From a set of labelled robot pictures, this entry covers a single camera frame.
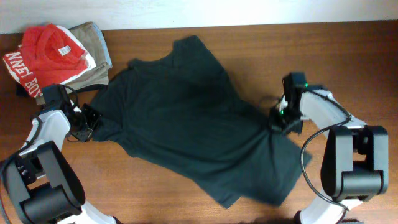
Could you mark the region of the dark green t-shirt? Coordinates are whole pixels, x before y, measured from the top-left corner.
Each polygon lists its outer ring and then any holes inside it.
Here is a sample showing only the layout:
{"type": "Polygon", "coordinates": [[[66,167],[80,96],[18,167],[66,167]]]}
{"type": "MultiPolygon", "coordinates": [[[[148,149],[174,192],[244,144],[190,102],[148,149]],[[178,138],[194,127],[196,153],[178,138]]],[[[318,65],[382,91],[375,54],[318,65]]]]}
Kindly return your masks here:
{"type": "Polygon", "coordinates": [[[101,115],[95,141],[193,180],[224,208],[240,197],[282,204],[312,158],[239,97],[195,35],[160,60],[132,60],[91,107],[101,115]]]}

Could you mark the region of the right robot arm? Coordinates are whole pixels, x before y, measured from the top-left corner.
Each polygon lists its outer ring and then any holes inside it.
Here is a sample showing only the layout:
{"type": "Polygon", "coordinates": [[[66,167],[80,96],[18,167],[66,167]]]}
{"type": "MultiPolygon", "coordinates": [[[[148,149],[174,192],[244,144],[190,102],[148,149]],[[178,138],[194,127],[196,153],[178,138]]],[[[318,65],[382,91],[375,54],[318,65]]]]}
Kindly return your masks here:
{"type": "Polygon", "coordinates": [[[318,128],[303,144],[300,168],[316,197],[294,216],[299,224],[359,223],[347,213],[389,185],[389,137],[382,126],[370,126],[343,108],[330,90],[311,85],[302,72],[290,72],[282,79],[284,93],[270,110],[269,126],[281,134],[302,132],[303,123],[318,128]],[[319,135],[327,138],[317,190],[305,170],[304,153],[319,135]]]}

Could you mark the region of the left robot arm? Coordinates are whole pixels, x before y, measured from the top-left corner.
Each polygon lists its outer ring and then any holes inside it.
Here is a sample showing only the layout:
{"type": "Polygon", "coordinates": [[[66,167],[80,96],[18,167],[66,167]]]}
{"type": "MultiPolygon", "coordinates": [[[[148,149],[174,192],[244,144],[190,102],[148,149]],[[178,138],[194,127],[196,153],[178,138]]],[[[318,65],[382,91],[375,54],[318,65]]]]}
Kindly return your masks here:
{"type": "Polygon", "coordinates": [[[50,106],[35,116],[24,145],[1,167],[1,181],[22,223],[112,223],[86,200],[83,186],[61,149],[76,105],[50,106]]]}

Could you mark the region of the black folded garment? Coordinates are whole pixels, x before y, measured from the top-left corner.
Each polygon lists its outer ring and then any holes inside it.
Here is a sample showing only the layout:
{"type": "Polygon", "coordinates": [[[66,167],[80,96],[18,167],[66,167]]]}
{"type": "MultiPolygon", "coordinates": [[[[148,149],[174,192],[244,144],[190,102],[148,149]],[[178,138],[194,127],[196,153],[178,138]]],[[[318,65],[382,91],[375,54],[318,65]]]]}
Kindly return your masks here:
{"type": "MultiPolygon", "coordinates": [[[[101,90],[106,87],[107,87],[107,85],[95,84],[95,85],[86,86],[84,88],[80,88],[79,90],[76,89],[76,92],[83,93],[83,92],[87,92],[87,91],[101,90]]],[[[16,95],[23,96],[23,97],[29,97],[27,90],[25,90],[25,88],[19,83],[16,83],[16,95]]]]}

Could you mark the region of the light blue folded garment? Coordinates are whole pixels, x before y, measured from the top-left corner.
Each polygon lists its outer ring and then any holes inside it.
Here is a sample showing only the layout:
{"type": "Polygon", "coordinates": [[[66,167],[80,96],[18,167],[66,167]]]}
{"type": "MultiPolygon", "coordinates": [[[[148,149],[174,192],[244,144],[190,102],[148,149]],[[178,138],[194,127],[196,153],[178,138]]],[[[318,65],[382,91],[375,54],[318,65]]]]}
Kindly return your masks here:
{"type": "Polygon", "coordinates": [[[101,46],[103,48],[105,61],[109,65],[109,67],[112,68],[113,64],[112,64],[112,61],[111,61],[111,57],[110,57],[110,54],[109,54],[108,46],[106,45],[106,41],[105,41],[103,32],[95,23],[93,23],[93,29],[96,32],[96,35],[98,36],[99,41],[101,43],[101,46]]]}

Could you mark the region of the red folded t-shirt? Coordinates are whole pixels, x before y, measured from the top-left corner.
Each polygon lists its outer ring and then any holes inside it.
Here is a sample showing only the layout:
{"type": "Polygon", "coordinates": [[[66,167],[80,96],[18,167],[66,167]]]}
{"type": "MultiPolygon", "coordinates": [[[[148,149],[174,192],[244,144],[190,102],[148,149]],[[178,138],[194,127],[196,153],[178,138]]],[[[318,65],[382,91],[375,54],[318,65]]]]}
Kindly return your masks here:
{"type": "Polygon", "coordinates": [[[85,51],[54,24],[28,27],[19,48],[2,57],[6,68],[29,96],[42,96],[44,87],[62,84],[88,68],[85,51]]]}

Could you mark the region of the khaki folded garment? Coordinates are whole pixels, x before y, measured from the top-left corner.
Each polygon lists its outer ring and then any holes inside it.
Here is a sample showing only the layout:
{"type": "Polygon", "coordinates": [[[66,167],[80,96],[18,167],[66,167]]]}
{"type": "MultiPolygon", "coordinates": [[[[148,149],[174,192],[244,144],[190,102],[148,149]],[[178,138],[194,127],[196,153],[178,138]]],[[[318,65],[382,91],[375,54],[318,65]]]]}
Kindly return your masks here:
{"type": "Polygon", "coordinates": [[[93,29],[94,22],[86,22],[84,24],[70,28],[58,26],[68,35],[72,35],[72,39],[85,51],[83,59],[88,68],[82,74],[64,81],[63,84],[72,87],[74,90],[79,90],[86,86],[103,84],[108,85],[109,65],[104,58],[103,48],[100,40],[93,29]]]}

